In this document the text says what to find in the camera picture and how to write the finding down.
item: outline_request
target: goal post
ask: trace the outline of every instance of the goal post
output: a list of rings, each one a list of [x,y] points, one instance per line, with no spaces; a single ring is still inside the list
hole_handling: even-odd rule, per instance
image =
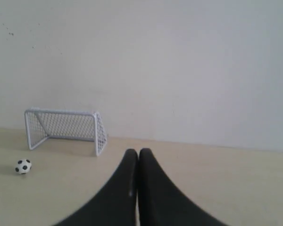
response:
[[[35,149],[49,138],[94,142],[97,156],[107,144],[107,134],[99,112],[29,108],[24,113],[27,143]]]

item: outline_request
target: white goal frame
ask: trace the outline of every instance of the white goal frame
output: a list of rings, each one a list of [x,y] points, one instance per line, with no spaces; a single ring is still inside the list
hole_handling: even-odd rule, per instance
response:
[[[96,156],[107,144],[107,134],[99,112],[29,108],[24,113],[27,144],[35,149],[49,138],[94,142]]]

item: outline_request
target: soccer ball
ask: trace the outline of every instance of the soccer ball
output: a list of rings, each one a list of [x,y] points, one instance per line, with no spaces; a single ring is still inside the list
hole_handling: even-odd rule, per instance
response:
[[[32,168],[32,163],[28,159],[21,159],[18,161],[15,171],[18,174],[26,174]]]

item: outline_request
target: miniature soccer goal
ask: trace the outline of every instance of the miniature soccer goal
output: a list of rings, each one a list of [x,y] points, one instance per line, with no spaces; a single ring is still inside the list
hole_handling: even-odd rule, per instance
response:
[[[30,108],[24,113],[27,143],[35,149],[49,138],[92,141],[97,156],[107,144],[107,134],[98,112],[75,112]]]

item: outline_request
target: black curved object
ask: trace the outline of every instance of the black curved object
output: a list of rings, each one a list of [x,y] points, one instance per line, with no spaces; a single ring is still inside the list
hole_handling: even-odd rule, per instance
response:
[[[100,191],[56,226],[134,226],[138,155],[126,150],[118,168]]]
[[[141,226],[225,226],[176,187],[149,148],[139,155],[138,205]]]

